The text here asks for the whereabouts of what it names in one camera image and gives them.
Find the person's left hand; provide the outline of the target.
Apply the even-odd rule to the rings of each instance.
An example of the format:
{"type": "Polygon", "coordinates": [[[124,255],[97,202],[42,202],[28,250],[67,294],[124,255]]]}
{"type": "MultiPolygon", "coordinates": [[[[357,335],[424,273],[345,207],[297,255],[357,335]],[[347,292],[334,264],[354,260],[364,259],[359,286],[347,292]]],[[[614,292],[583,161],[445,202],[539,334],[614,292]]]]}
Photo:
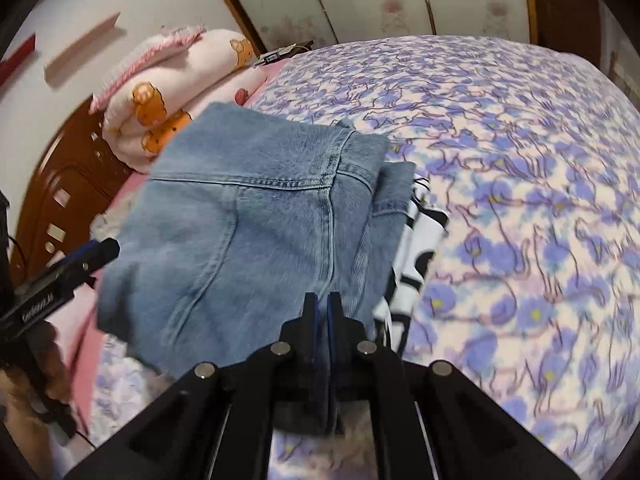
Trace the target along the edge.
{"type": "MultiPolygon", "coordinates": [[[[60,348],[58,333],[48,322],[35,331],[36,358],[43,371],[47,396],[63,403],[70,402],[70,380],[60,348]]],[[[6,401],[4,426],[39,479],[53,478],[51,439],[47,425],[36,415],[30,401],[34,396],[25,374],[17,367],[1,371],[1,395],[6,401]]]]}

